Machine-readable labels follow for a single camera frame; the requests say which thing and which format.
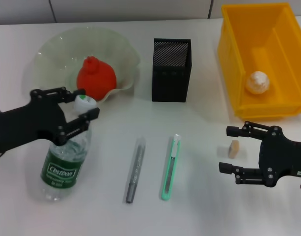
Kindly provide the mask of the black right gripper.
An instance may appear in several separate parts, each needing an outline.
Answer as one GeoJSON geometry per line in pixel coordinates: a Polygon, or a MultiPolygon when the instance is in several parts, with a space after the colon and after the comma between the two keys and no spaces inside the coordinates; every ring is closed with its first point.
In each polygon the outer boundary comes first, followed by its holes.
{"type": "Polygon", "coordinates": [[[219,172],[234,174],[236,184],[263,184],[266,187],[274,187],[284,176],[301,177],[301,142],[286,138],[281,127],[245,121],[242,128],[227,126],[226,135],[262,140],[259,169],[219,162],[219,172]]]}

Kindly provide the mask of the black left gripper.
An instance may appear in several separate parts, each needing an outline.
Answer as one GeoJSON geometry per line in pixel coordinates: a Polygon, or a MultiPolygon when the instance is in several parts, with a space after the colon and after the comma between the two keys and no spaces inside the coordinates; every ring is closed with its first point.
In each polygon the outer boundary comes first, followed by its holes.
{"type": "Polygon", "coordinates": [[[58,146],[89,130],[100,109],[79,111],[73,108],[65,116],[59,103],[69,103],[84,89],[70,92],[66,87],[32,90],[30,102],[23,107],[0,113],[0,154],[38,139],[58,146]]]}

